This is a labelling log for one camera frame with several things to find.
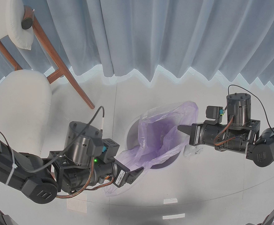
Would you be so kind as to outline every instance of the white chair cushion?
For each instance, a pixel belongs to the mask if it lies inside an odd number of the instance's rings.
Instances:
[[[0,0],[0,39],[9,35],[19,48],[31,50],[33,28],[22,29],[25,10],[22,0]]]
[[[49,82],[37,71],[14,71],[0,83],[0,131],[15,151],[40,156],[51,100]]]

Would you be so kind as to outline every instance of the curtain fold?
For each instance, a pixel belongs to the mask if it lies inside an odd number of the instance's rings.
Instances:
[[[157,65],[176,77],[189,67],[208,80],[219,70],[274,85],[274,0],[23,0],[65,64],[81,75],[102,64],[107,77]],[[24,69],[55,64],[35,38],[32,50],[2,42]],[[0,79],[13,70],[0,54]]]

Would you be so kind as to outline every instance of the robotic arm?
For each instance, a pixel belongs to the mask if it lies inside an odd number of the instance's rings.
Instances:
[[[49,203],[55,197],[71,198],[84,190],[96,190],[112,183],[117,187],[132,184],[143,167],[130,171],[117,161],[114,156],[119,144],[102,139],[102,130],[91,126],[92,120],[88,124],[71,122],[64,150],[50,151],[48,158],[18,153],[7,141],[7,144],[0,141],[0,182],[39,204]],[[56,180],[51,175],[52,165]],[[98,183],[99,186],[87,189]],[[61,190],[69,195],[57,195]]]
[[[179,125],[178,130],[190,135],[191,146],[204,144],[220,152],[229,150],[243,153],[246,159],[252,160],[259,167],[270,165],[274,161],[274,128],[269,126],[259,136],[260,121],[251,119],[249,94],[229,94],[226,99],[225,109],[207,107],[206,117],[213,120],[193,123],[191,126]],[[227,125],[221,124],[225,111],[228,115]]]

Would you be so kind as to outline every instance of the floor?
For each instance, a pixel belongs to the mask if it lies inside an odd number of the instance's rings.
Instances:
[[[125,149],[129,125],[143,112],[191,100],[198,105],[198,122],[202,122],[206,106],[225,106],[227,87],[231,84],[219,72],[207,81],[189,69],[177,79],[162,67],[150,83],[137,71],[124,77],[105,78],[101,66],[76,79],[96,108],[105,107],[103,137],[119,143],[119,152]],[[262,100],[274,126],[274,86],[263,86],[258,79],[249,85],[241,75],[233,84],[244,86]],[[41,157],[47,157],[50,150],[63,149],[71,121],[87,122],[95,112],[65,78],[59,78],[51,87],[52,106]],[[233,87],[230,92],[241,90]],[[251,117],[261,120],[261,131],[267,128],[262,107],[255,98]],[[100,116],[93,125],[100,127]],[[181,153],[170,167],[150,170],[131,189],[115,197],[106,197],[102,190],[97,190],[77,199],[55,199],[38,205],[1,183],[0,191],[4,195],[0,207],[19,225],[28,224],[29,220],[33,221],[31,224],[77,225],[257,224],[274,209],[274,162],[259,168],[241,154],[217,152],[205,146],[200,154],[186,158]],[[184,217],[164,217],[178,214]]]

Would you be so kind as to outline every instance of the translucent trash bag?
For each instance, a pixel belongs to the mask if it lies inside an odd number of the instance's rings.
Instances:
[[[199,149],[189,145],[189,135],[180,132],[178,125],[191,125],[198,116],[198,107],[194,102],[173,103],[153,108],[140,116],[138,124],[138,142],[131,150],[125,150],[115,158],[131,171],[144,167],[143,173],[133,184],[117,188],[114,184],[104,188],[106,196],[119,195],[137,184],[156,164],[164,163],[178,154],[185,146],[184,154]]]

